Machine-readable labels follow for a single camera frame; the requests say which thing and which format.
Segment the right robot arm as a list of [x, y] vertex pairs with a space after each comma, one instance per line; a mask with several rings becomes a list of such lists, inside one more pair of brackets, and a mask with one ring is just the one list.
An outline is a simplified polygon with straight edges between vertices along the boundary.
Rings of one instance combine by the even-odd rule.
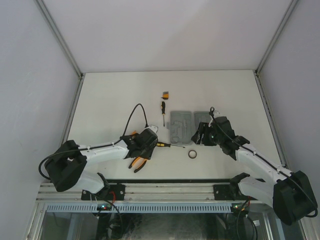
[[264, 157], [241, 135], [236, 135], [225, 116], [200, 122], [191, 140], [197, 145], [219, 146], [222, 152], [247, 166], [258, 178], [241, 173], [230, 180], [230, 195], [237, 200], [252, 197], [271, 207], [277, 217], [290, 226], [302, 218], [315, 218], [318, 203], [308, 176], [293, 172]]

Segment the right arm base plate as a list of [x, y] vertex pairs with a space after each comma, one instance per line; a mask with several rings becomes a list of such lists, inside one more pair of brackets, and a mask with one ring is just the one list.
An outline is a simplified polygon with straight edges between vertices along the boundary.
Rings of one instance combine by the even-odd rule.
[[213, 185], [213, 193], [214, 199], [217, 201], [235, 201], [241, 199], [237, 188], [230, 184]]

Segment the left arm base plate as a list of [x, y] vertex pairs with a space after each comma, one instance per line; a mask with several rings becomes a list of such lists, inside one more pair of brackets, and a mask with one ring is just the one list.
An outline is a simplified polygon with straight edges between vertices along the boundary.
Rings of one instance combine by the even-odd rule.
[[126, 186], [124, 184], [111, 184], [108, 189], [105, 187], [98, 193], [90, 193], [88, 190], [83, 190], [81, 193], [82, 201], [123, 201], [125, 198]]

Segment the grey plastic tool case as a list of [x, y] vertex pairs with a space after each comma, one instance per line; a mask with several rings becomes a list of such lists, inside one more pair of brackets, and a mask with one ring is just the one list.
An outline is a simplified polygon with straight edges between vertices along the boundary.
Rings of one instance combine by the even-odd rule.
[[192, 144], [192, 136], [196, 133], [200, 122], [208, 123], [211, 117], [207, 111], [183, 111], [170, 112], [169, 139], [175, 146]]

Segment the orange black pliers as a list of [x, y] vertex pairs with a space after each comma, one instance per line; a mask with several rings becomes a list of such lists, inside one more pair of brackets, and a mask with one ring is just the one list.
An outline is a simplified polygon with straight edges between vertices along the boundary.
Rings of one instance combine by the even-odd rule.
[[138, 156], [130, 163], [128, 168], [134, 168], [133, 172], [138, 173], [146, 165], [147, 161], [148, 159]]

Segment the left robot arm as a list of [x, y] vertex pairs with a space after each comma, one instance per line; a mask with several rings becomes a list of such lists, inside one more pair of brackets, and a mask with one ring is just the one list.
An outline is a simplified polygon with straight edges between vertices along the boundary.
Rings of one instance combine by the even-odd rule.
[[121, 136], [116, 142], [86, 147], [68, 140], [48, 157], [44, 167], [57, 192], [82, 189], [104, 200], [109, 196], [110, 185], [102, 173], [89, 172], [88, 168], [113, 160], [149, 160], [158, 142], [157, 132], [158, 127], [150, 125], [141, 133]]

